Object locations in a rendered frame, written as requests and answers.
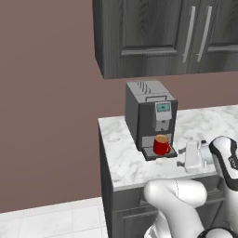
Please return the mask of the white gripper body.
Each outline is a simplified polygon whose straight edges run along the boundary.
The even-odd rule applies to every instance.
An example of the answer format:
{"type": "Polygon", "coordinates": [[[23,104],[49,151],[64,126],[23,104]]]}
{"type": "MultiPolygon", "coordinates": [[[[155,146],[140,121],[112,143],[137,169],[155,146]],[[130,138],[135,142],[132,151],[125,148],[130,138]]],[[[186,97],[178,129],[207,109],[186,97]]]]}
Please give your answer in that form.
{"type": "Polygon", "coordinates": [[[185,153],[185,170],[188,174],[194,174],[198,172],[203,165],[203,161],[198,152],[196,142],[188,142],[186,145],[185,153]]]}

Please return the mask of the red coffee mug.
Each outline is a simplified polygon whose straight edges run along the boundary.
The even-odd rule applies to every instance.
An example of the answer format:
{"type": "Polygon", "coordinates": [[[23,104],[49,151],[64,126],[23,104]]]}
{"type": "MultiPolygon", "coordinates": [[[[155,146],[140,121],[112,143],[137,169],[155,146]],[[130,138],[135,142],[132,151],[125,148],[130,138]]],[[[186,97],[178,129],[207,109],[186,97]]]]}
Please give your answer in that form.
{"type": "Polygon", "coordinates": [[[171,152],[168,137],[165,135],[157,135],[154,138],[153,151],[158,155],[165,155],[171,152]]]}

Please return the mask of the grey coffee machine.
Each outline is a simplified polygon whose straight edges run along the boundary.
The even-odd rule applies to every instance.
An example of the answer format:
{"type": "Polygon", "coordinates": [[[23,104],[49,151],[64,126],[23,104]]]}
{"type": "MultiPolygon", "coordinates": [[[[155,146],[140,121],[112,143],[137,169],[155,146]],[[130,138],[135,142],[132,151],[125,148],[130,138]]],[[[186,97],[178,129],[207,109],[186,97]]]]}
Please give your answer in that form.
{"type": "Polygon", "coordinates": [[[126,83],[125,120],[137,149],[146,161],[159,157],[153,151],[154,138],[161,134],[169,140],[171,152],[167,158],[177,157],[173,139],[178,101],[157,80],[126,83]]]}

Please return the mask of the dark grey drawer front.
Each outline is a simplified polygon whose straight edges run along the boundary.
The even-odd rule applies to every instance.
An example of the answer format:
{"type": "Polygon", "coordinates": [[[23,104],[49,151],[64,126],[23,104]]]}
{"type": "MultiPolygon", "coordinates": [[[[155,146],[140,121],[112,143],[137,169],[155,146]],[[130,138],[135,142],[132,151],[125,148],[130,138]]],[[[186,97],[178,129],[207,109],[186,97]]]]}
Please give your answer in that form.
{"type": "MultiPolygon", "coordinates": [[[[219,176],[197,178],[207,189],[207,200],[197,209],[206,228],[216,223],[217,213],[224,200],[223,179],[219,176]]],[[[143,188],[114,192],[112,194],[112,224],[108,227],[109,238],[143,238],[153,224],[156,209],[144,198],[143,188]]]]}

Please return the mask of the dark grey base cabinet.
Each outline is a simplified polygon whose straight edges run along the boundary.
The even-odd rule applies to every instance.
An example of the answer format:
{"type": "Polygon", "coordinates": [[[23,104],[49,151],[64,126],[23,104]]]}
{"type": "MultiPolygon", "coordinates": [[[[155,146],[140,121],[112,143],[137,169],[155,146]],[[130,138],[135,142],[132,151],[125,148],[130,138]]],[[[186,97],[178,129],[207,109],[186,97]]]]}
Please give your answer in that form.
{"type": "MultiPolygon", "coordinates": [[[[155,220],[156,210],[143,195],[143,185],[120,189],[112,184],[109,157],[99,130],[101,196],[109,238],[143,238],[155,220]]],[[[224,180],[219,176],[195,178],[208,191],[207,202],[197,209],[205,228],[229,227],[225,215],[224,180]]]]}

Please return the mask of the dark grey cupboard door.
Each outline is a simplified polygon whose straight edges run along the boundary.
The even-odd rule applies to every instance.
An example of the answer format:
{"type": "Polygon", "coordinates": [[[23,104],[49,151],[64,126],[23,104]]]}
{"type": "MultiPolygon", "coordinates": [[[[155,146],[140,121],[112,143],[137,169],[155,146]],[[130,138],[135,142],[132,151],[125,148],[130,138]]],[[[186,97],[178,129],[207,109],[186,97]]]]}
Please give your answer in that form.
{"type": "Polygon", "coordinates": [[[200,0],[103,0],[106,79],[184,74],[191,6],[200,0]]]}
{"type": "Polygon", "coordinates": [[[187,73],[238,72],[238,0],[201,0],[192,35],[187,73]],[[200,49],[206,18],[206,7],[212,6],[205,49],[200,49]]]}

